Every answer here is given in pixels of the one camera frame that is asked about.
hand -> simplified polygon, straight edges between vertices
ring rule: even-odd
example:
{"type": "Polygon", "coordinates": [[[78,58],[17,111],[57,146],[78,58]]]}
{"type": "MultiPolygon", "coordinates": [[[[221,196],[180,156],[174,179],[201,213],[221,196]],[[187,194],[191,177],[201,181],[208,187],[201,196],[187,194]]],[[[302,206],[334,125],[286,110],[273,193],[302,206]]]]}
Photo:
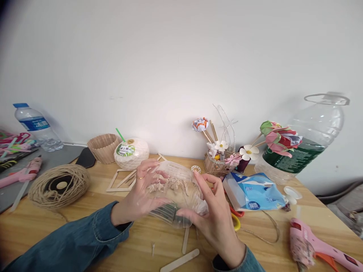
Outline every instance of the hand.
{"type": "Polygon", "coordinates": [[[177,215],[188,218],[204,234],[228,267],[234,269],[242,263],[246,245],[238,239],[234,231],[222,180],[209,174],[201,175],[196,171],[194,176],[208,204],[209,213],[202,217],[192,210],[180,209],[177,215]],[[213,184],[214,194],[206,181],[213,184]]]}
{"type": "Polygon", "coordinates": [[[154,170],[159,164],[157,159],[147,159],[137,167],[136,177],[141,179],[136,179],[136,183],[129,194],[112,208],[111,222],[114,226],[135,221],[168,202],[167,199],[150,199],[147,196],[148,190],[146,188],[153,183],[158,183],[159,180],[152,179],[146,174],[154,170]]]}

woman's left hand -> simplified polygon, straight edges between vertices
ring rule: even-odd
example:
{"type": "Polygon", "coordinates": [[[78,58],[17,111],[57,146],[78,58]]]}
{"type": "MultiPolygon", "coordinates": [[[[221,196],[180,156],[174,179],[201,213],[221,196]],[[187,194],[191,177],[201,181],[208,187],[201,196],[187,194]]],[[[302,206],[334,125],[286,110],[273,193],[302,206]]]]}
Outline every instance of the woman's left hand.
{"type": "Polygon", "coordinates": [[[135,221],[168,202],[167,199],[150,199],[147,196],[149,185],[159,182],[157,179],[152,179],[147,173],[154,170],[159,164],[160,162],[156,159],[147,159],[137,167],[137,179],[134,187],[121,202],[112,208],[111,222],[114,226],[135,221]]]}

pink glue gun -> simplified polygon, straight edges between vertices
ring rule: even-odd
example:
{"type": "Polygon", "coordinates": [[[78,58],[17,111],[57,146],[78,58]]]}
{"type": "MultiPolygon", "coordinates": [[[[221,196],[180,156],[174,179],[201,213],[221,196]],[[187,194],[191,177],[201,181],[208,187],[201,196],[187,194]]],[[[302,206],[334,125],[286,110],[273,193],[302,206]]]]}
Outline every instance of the pink glue gun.
{"type": "Polygon", "coordinates": [[[25,168],[23,168],[19,172],[10,175],[6,178],[0,179],[0,188],[8,186],[17,181],[26,182],[35,179],[41,165],[42,165],[42,158],[40,156],[34,158],[31,162],[28,163],[28,165],[25,168]]]}
{"type": "Polygon", "coordinates": [[[316,238],[310,227],[301,220],[292,218],[290,227],[290,248],[294,261],[309,268],[313,266],[316,256],[326,261],[336,272],[339,272],[334,261],[337,261],[351,272],[363,272],[363,264],[344,252],[316,238]]]}

wooden table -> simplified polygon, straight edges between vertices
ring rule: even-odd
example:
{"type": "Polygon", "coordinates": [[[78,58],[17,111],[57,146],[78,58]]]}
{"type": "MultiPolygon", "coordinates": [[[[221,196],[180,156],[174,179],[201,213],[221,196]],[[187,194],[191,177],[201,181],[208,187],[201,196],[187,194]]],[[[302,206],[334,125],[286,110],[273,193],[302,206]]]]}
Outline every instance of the wooden table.
{"type": "MultiPolygon", "coordinates": [[[[203,160],[178,157],[166,157],[170,161],[177,162],[188,168],[198,165],[202,169],[203,160]]],[[[89,170],[91,174],[91,186],[88,192],[74,204],[63,208],[61,212],[69,221],[85,217],[97,209],[100,209],[114,200],[121,200],[127,193],[106,193],[118,166],[113,163],[104,165],[96,163],[89,170]]],[[[245,174],[254,173],[253,166],[249,165],[245,174]]],[[[117,180],[122,180],[128,172],[120,172],[117,180]]],[[[325,207],[307,188],[297,179],[289,182],[296,188],[303,198],[298,200],[301,206],[301,217],[308,224],[314,234],[321,240],[351,255],[363,263],[363,242],[343,222],[341,222],[328,208],[325,207]]],[[[296,264],[289,253],[289,221],[296,213],[296,206],[292,211],[283,210],[269,212],[277,222],[281,230],[280,241],[275,245],[267,244],[253,235],[242,230],[238,231],[238,237],[246,243],[257,260],[268,272],[297,271],[296,264]]],[[[9,263],[14,258],[23,254],[32,245],[46,237],[49,233],[64,225],[65,221],[52,212],[42,210],[32,205],[29,199],[24,198],[14,213],[7,210],[0,215],[0,254],[3,263],[9,263]]],[[[273,241],[276,231],[262,212],[248,212],[241,218],[243,228],[252,230],[260,236],[273,241]]],[[[182,243],[184,230],[173,229],[166,223],[147,216],[134,223],[130,230],[130,237],[121,243],[115,253],[89,271],[159,271],[161,267],[182,256],[182,243]],[[151,256],[152,243],[155,243],[154,257],[151,256]]],[[[189,233],[187,253],[195,248],[201,249],[201,254],[192,261],[182,265],[175,271],[212,271],[208,258],[215,253],[208,246],[204,237],[200,235],[197,241],[195,227],[192,226],[189,233]]],[[[338,265],[340,271],[347,271],[338,265]]],[[[333,270],[328,264],[317,260],[316,265],[310,271],[333,270]]]]}

denim jacket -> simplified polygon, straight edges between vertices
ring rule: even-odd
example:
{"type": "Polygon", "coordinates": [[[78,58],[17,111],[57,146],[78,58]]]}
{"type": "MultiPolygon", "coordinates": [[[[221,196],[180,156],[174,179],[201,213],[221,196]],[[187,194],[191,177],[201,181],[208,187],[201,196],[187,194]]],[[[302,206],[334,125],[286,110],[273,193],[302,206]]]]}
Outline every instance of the denim jacket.
{"type": "MultiPolygon", "coordinates": [[[[129,229],[133,224],[112,225],[110,215],[116,203],[110,203],[88,217],[60,227],[12,261],[4,272],[84,271],[111,255],[118,243],[129,237],[129,229]]],[[[213,260],[213,268],[215,271],[231,271],[219,255],[213,260]]],[[[242,264],[232,271],[262,272],[264,269],[247,248],[242,264]]]]}

